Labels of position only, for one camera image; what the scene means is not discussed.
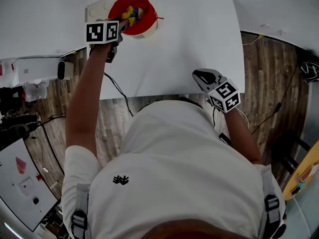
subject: black chair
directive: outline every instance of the black chair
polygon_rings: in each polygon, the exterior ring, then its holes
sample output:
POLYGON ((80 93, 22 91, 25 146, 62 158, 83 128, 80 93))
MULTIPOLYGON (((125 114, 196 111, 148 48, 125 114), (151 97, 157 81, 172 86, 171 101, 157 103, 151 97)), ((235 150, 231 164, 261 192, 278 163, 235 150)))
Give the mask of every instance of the black chair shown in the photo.
POLYGON ((293 174, 295 168, 298 166, 298 163, 291 157, 294 143, 299 144, 306 151, 310 150, 310 146, 302 141, 296 133, 286 131, 278 138, 271 152, 272 160, 274 162, 280 162, 290 174, 293 174))

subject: person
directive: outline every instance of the person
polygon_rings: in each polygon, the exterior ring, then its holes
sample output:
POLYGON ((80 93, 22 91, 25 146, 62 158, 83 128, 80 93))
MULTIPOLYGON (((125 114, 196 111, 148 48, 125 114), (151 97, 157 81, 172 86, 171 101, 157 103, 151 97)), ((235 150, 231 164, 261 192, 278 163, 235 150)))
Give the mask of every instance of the person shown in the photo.
MULTIPOLYGON (((69 233, 77 185, 88 184, 93 239, 256 238, 265 208, 264 166, 236 109, 225 114, 230 147, 199 106, 150 104, 134 116, 118 157, 99 169, 95 129, 109 50, 108 44, 93 49, 67 111, 62 211, 69 233)), ((282 217, 283 195, 271 180, 282 217)))

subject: backpack strap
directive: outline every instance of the backpack strap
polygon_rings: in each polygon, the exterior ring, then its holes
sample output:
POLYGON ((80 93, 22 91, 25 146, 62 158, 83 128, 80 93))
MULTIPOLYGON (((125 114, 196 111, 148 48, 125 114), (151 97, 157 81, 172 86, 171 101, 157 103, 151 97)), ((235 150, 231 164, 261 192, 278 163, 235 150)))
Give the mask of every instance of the backpack strap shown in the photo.
POLYGON ((71 229, 76 239, 91 239, 91 231, 87 229, 89 193, 90 184, 76 186, 75 212, 71 217, 71 229))
POLYGON ((270 239, 280 225, 279 199, 275 195, 271 165, 263 168, 261 172, 263 179, 263 191, 265 197, 265 208, 258 232, 258 239, 270 239))

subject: white tabletop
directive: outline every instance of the white tabletop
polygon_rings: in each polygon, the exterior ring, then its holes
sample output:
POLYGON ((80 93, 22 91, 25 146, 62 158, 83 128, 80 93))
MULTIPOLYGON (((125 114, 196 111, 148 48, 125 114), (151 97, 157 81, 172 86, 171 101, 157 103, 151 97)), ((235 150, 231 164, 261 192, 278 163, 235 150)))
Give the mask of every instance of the white tabletop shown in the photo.
MULTIPOLYGON (((232 0, 149 1, 164 17, 156 32, 145 39, 124 35, 113 63, 105 66, 127 97, 201 93, 191 74, 200 68, 218 70, 244 92, 243 48, 232 0)), ((100 99, 120 97, 105 77, 100 99)))

